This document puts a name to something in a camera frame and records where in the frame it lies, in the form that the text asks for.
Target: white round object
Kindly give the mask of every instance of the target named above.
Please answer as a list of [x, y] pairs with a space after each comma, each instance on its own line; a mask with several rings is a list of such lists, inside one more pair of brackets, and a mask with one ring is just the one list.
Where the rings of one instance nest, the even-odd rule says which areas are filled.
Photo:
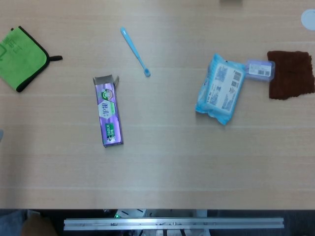
[[308, 9], [303, 12], [301, 21], [308, 30], [315, 30], [315, 9]]

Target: blue plastic package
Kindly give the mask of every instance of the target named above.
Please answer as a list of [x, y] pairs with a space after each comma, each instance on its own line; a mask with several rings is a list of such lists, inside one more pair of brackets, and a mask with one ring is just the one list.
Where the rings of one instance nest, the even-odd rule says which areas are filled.
[[207, 113], [226, 125], [233, 116], [245, 75], [245, 65], [226, 61], [219, 54], [214, 54], [195, 110]]

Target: barcode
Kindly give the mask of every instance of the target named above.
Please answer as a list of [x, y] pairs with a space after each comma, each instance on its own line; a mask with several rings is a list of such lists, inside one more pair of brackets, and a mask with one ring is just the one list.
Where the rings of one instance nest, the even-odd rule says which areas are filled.
[[234, 80], [240, 81], [242, 74], [240, 72], [235, 71]]

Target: toothbrush handle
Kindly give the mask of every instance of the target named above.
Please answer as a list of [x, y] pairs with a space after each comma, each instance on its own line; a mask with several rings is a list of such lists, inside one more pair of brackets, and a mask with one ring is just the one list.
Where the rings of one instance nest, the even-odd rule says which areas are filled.
[[134, 46], [130, 36], [128, 35], [127, 30], [124, 27], [121, 27], [120, 32], [122, 33], [123, 37], [125, 38], [125, 40], [129, 44], [129, 47], [131, 48], [131, 50], [133, 51], [135, 56], [139, 59], [140, 55], [139, 55], [138, 51], [136, 50], [136, 47]]

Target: green towel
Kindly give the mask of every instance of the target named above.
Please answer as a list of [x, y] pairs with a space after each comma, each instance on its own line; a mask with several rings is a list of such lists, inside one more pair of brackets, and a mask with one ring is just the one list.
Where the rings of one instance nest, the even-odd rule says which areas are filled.
[[48, 53], [21, 27], [12, 29], [0, 42], [0, 77], [21, 92], [48, 65], [62, 60]]

